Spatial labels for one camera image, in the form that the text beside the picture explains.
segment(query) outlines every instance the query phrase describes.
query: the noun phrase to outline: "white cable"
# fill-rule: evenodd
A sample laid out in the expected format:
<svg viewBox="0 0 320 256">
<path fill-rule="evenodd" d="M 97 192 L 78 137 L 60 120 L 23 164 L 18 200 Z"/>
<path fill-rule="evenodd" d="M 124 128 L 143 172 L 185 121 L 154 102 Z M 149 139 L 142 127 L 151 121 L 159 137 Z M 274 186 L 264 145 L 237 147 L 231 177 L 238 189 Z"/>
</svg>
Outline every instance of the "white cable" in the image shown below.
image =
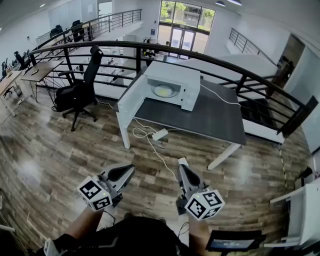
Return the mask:
<svg viewBox="0 0 320 256">
<path fill-rule="evenodd" d="M 143 132 L 145 135 L 142 136 L 142 137 L 139 137 L 139 136 L 135 135 L 135 129 L 140 130 L 140 131 Z M 177 180 L 177 178 L 176 178 L 175 173 L 174 173 L 172 170 L 169 169 L 169 167 L 167 166 L 165 160 L 158 154 L 158 152 L 156 151 L 155 147 L 151 144 L 151 142 L 150 142 L 150 140 L 149 140 L 149 138 L 148 138 L 148 135 L 154 134 L 154 132 L 146 133 L 144 130 L 142 130 L 142 129 L 138 128 L 138 127 L 135 127 L 135 128 L 133 128 L 133 130 L 132 130 L 132 134 L 133 134 L 133 136 L 135 136 L 135 137 L 138 138 L 138 139 L 142 139 L 142 138 L 146 137 L 146 139 L 148 140 L 149 144 L 150 144 L 151 147 L 153 148 L 153 150 L 154 150 L 154 152 L 156 153 L 156 155 L 163 161 L 165 168 L 167 168 L 167 169 L 173 174 L 173 177 L 174 177 L 175 181 L 177 182 L 178 180 Z"/>
<path fill-rule="evenodd" d="M 4 220 L 4 222 L 9 226 L 8 222 L 5 220 L 5 218 L 2 216 L 1 213 L 0 213 L 0 216 L 1 216 L 1 218 Z M 22 247 L 24 248 L 24 250 L 25 250 L 26 252 L 28 252 L 28 250 L 26 249 L 26 247 L 24 246 L 24 244 L 21 242 L 21 240 L 20 240 L 13 232 L 11 232 L 11 234 L 12 234 L 16 239 L 19 240 L 19 242 L 20 242 L 20 244 L 22 245 Z"/>
<path fill-rule="evenodd" d="M 200 84 L 200 85 L 201 85 L 203 88 L 206 88 L 208 91 L 210 91 L 210 92 L 214 93 L 215 95 L 217 95 L 217 96 L 220 98 L 220 100 L 222 100 L 223 102 L 228 103 L 228 104 L 232 104 L 232 105 L 239 105 L 239 107 L 241 107 L 241 105 L 240 105 L 239 103 L 228 102 L 228 101 L 224 100 L 223 98 L 221 98 L 215 91 L 210 90 L 209 88 L 203 86 L 202 84 Z"/>
<path fill-rule="evenodd" d="M 108 104 L 112 109 L 114 109 L 109 103 L 100 102 L 97 98 L 95 98 L 95 99 L 96 99 L 96 101 L 97 101 L 98 103 Z M 156 131 L 155 129 L 153 129 L 152 127 L 150 127 L 150 126 L 143 125 L 143 124 L 140 123 L 136 118 L 133 118 L 133 119 L 134 119 L 139 125 L 141 125 L 142 127 L 144 127 L 144 128 L 149 128 L 149 129 L 151 129 L 151 130 L 154 131 L 154 132 L 146 133 L 146 132 L 145 132 L 144 130 L 142 130 L 141 128 L 135 127 L 135 128 L 133 128 L 133 130 L 132 130 L 133 136 L 135 136 L 135 137 L 138 138 L 138 139 L 143 139 L 144 137 L 146 137 L 146 139 L 148 140 L 149 144 L 150 144 L 151 147 L 153 148 L 153 150 L 154 150 L 154 152 L 156 153 L 156 155 L 163 161 L 164 166 L 173 174 L 173 177 L 174 177 L 175 181 L 178 181 L 177 178 L 176 178 L 175 173 L 174 173 L 172 170 L 169 169 L 169 167 L 167 166 L 165 160 L 157 153 L 155 147 L 151 144 L 151 142 L 150 142 L 150 140 L 149 140 L 149 138 L 148 138 L 148 135 L 150 135 L 150 134 L 155 134 L 155 133 L 157 133 L 157 131 Z M 142 137 L 139 137 L 139 136 L 135 135 L 135 129 L 140 130 L 140 131 L 143 132 L 145 135 L 142 136 Z M 179 131 L 179 130 L 178 130 L 178 129 L 170 129 L 170 130 L 168 130 L 168 131 Z"/>
<path fill-rule="evenodd" d="M 155 133 L 158 132 L 158 131 L 156 131 L 155 129 L 153 129 L 152 127 L 150 127 L 150 126 L 145 126 L 145 125 L 139 123 L 137 119 L 135 119 L 135 118 L 133 118 L 133 119 L 134 119 L 139 125 L 141 125 L 142 127 L 144 127 L 144 128 L 150 128 L 150 129 L 153 130 Z"/>
<path fill-rule="evenodd" d="M 110 108 L 114 109 L 114 108 L 110 105 L 110 103 L 108 103 L 108 102 L 101 102 L 101 101 L 99 101 L 97 98 L 95 98 L 95 99 L 96 99 L 96 101 L 97 101 L 98 103 L 109 105 Z"/>
</svg>

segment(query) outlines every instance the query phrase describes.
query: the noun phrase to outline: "desk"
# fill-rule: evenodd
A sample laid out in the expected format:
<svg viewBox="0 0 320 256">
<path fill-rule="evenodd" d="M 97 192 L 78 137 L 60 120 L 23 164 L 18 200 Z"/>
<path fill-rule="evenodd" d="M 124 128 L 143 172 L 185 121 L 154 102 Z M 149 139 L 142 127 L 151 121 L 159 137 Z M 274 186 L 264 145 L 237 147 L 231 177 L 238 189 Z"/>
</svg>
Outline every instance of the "desk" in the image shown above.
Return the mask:
<svg viewBox="0 0 320 256">
<path fill-rule="evenodd" d="M 135 77 L 126 91 L 145 70 L 147 70 L 146 67 L 141 69 L 141 72 Z M 226 101 L 238 103 L 235 90 L 204 80 L 201 80 L 201 84 L 216 92 Z M 119 112 L 118 104 L 114 106 L 114 110 Z M 135 118 L 208 138 L 230 142 L 231 145 L 209 164 L 209 170 L 222 163 L 241 145 L 246 144 L 245 129 L 239 106 L 223 102 L 214 93 L 209 92 L 202 86 L 193 111 L 183 110 L 179 105 L 146 98 L 135 114 Z M 121 125 L 119 126 L 124 144 L 128 143 L 127 146 L 130 147 L 127 129 Z"/>
<path fill-rule="evenodd" d="M 12 86 L 12 83 L 15 83 L 17 85 L 17 78 L 21 74 L 22 71 L 13 71 L 12 75 L 10 77 L 5 77 L 1 82 L 0 82 L 0 100 L 3 105 L 11 112 L 11 114 L 15 117 L 16 114 L 14 110 L 7 104 L 7 102 L 3 99 L 3 95 L 5 94 L 6 90 Z"/>
<path fill-rule="evenodd" d="M 50 72 L 52 72 L 56 67 L 58 67 L 63 61 L 62 60 L 55 60 L 55 61 L 46 61 L 46 62 L 39 62 L 37 65 L 32 67 L 27 73 L 24 74 L 24 76 L 21 78 L 21 80 L 24 81 L 29 81 L 30 88 L 31 90 L 28 91 L 28 96 L 31 96 L 33 94 L 36 102 L 38 102 L 38 97 L 37 97 L 37 88 L 36 88 L 36 83 L 43 81 Z M 36 74 L 32 75 L 32 73 L 36 70 L 39 70 Z M 49 91 L 48 85 L 46 82 L 44 82 L 46 89 L 49 93 L 49 96 L 55 105 L 53 98 L 51 96 L 51 93 Z"/>
<path fill-rule="evenodd" d="M 289 228 L 281 243 L 265 243 L 264 247 L 300 246 L 307 241 L 320 241 L 320 180 L 272 199 L 270 204 L 290 201 Z"/>
</svg>

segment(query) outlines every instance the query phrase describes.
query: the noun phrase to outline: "wooden floor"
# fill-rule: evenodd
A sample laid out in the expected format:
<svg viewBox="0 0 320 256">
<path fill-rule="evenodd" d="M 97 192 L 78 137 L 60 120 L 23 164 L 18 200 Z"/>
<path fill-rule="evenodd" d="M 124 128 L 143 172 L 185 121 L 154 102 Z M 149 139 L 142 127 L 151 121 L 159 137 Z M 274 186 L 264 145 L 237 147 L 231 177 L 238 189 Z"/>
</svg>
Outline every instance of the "wooden floor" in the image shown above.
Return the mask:
<svg viewBox="0 0 320 256">
<path fill-rule="evenodd" d="M 0 188 L 4 197 L 2 215 L 26 247 L 33 250 L 47 238 L 57 238 L 83 210 L 85 204 L 76 187 L 87 176 L 100 173 L 109 164 L 125 162 L 136 166 L 135 176 L 123 191 L 123 201 L 115 212 L 116 221 L 125 211 L 152 218 L 164 217 L 179 229 L 186 217 L 178 218 L 175 201 L 180 188 L 147 140 L 130 133 L 130 150 L 124 148 L 116 114 L 99 104 L 94 110 L 98 121 L 80 118 L 70 131 L 73 116 L 66 119 L 51 110 L 46 94 L 39 103 L 28 98 L 0 125 Z M 156 130 L 161 127 L 149 124 Z M 139 127 L 134 121 L 131 132 Z M 284 173 L 278 146 L 248 138 L 247 144 L 212 171 L 208 164 L 227 143 L 172 131 L 162 141 L 152 142 L 168 167 L 176 170 L 178 159 L 186 157 L 213 189 L 218 189 L 226 205 L 209 220 L 213 230 L 262 230 L 270 242 L 282 234 L 286 210 L 269 200 L 285 193 Z M 306 168 L 310 153 L 299 128 L 281 146 L 288 190 Z M 111 219 L 103 217 L 101 225 Z M 263 255 L 266 249 L 246 255 Z"/>
</svg>

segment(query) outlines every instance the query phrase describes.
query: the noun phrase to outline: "black pants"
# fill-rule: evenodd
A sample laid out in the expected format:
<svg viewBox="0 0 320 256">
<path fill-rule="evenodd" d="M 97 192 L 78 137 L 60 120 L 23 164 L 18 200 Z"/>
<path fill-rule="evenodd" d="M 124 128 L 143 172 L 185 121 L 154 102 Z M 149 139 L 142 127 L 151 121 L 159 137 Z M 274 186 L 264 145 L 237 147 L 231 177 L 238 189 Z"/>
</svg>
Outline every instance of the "black pants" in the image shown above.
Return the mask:
<svg viewBox="0 0 320 256">
<path fill-rule="evenodd" d="M 64 234 L 54 241 L 63 255 L 193 255 L 163 222 L 145 217 L 131 217 L 110 228 L 97 231 L 82 240 Z M 44 255 L 40 249 L 36 255 Z"/>
</svg>

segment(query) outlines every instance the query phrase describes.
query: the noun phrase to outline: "ceiling light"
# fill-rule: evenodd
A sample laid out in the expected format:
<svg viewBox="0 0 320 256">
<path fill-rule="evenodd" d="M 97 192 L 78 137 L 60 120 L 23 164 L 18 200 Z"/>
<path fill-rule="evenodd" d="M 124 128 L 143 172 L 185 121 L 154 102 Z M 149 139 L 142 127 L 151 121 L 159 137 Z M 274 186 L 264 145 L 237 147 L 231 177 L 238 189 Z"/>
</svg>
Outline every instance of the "ceiling light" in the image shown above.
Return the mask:
<svg viewBox="0 0 320 256">
<path fill-rule="evenodd" d="M 242 6 L 242 3 L 240 2 L 240 0 L 228 0 L 228 1 L 238 6 Z"/>
<path fill-rule="evenodd" d="M 222 1 L 217 1 L 217 2 L 215 2 L 215 4 L 218 5 L 218 6 L 226 7 L 225 3 L 222 2 Z"/>
</svg>

